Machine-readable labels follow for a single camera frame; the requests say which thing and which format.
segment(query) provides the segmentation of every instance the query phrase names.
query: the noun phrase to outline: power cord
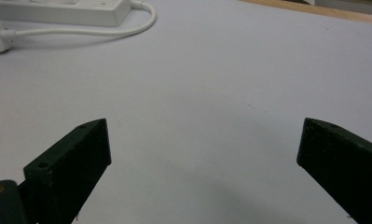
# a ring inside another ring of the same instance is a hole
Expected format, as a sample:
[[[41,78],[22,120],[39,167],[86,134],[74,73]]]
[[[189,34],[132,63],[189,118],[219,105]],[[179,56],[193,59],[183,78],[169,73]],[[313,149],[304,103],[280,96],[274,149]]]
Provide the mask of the power cord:
[[[134,9],[143,9],[151,14],[150,20],[144,25],[137,28],[124,31],[96,31],[96,30],[81,30],[81,29],[36,29],[36,30],[0,30],[0,36],[9,43],[14,42],[18,38],[31,35],[97,35],[97,36],[112,36],[112,37],[126,37],[130,35],[139,34],[150,28],[157,19],[156,10],[143,0],[131,0],[131,7]]]

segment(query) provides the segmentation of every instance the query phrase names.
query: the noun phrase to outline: power strip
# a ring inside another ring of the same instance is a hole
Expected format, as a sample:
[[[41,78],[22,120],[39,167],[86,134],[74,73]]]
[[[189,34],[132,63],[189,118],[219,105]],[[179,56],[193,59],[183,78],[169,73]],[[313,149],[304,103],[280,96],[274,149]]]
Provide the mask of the power strip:
[[[119,26],[131,0],[0,0],[0,20]]]

